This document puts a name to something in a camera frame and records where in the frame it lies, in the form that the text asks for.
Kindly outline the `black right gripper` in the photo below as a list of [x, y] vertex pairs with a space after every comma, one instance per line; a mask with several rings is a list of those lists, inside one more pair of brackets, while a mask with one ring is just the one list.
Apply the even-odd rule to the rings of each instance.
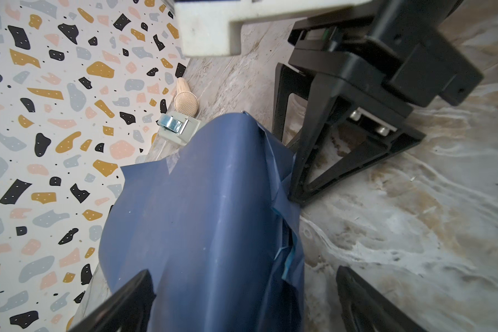
[[294, 24], [289, 67], [275, 68], [272, 123], [282, 141], [290, 95], [308, 100], [290, 200], [305, 205], [417, 146], [426, 135], [406, 124], [411, 106], [436, 97], [457, 106], [477, 87], [480, 70], [438, 30], [458, 7], [368, 1]]

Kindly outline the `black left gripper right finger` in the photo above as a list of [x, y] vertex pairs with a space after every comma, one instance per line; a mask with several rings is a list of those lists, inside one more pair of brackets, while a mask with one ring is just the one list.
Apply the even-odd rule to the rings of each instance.
[[338, 268], [336, 283], [346, 331], [425, 332], [350, 267]]

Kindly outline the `blue wrapping paper sheet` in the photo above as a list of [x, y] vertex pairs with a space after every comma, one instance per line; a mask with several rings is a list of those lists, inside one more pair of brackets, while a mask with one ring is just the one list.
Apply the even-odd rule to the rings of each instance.
[[123, 168], [100, 239], [112, 292], [149, 271], [148, 331], [301, 331], [304, 251], [293, 153], [227, 113], [165, 159]]

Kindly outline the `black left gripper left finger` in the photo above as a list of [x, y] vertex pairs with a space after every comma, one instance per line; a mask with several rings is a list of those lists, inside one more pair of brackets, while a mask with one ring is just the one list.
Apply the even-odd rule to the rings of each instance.
[[145, 269], [71, 330], [146, 331], [155, 297], [152, 276]]

